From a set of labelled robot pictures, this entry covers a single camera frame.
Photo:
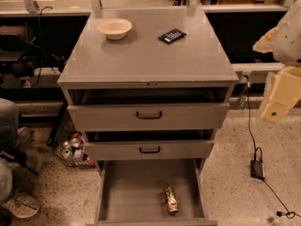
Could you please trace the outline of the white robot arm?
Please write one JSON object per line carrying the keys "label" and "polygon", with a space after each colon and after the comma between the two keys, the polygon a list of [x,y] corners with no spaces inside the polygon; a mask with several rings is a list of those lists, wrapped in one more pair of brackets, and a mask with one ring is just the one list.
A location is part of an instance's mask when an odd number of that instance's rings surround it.
{"label": "white robot arm", "polygon": [[301,100],[301,1],[293,3],[277,26],[266,32],[253,45],[259,53],[273,54],[284,67],[270,73],[261,104],[262,121],[281,121]]}

